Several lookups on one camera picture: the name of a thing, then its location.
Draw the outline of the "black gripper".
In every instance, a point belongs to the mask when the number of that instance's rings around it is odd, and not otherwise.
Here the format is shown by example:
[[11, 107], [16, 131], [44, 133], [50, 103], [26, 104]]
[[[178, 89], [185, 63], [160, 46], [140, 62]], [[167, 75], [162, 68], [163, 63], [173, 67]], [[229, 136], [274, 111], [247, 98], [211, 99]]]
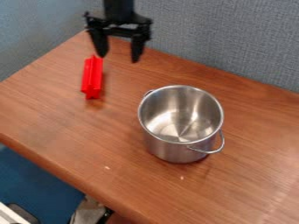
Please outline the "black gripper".
[[86, 29], [98, 55], [104, 58], [108, 53], [108, 36], [132, 38], [131, 59], [136, 63], [143, 54], [146, 41], [151, 38], [152, 20], [132, 12], [127, 17], [94, 16], [84, 13]]

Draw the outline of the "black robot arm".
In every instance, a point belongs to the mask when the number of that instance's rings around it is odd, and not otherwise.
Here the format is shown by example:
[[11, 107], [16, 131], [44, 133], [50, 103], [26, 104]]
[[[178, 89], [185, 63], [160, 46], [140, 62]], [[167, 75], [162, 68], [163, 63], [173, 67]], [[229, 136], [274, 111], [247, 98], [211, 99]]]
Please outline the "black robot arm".
[[136, 63], [151, 39], [152, 19], [135, 12], [135, 0], [103, 0], [103, 17], [84, 13], [86, 30], [98, 56], [108, 54], [108, 37], [131, 39], [131, 61]]

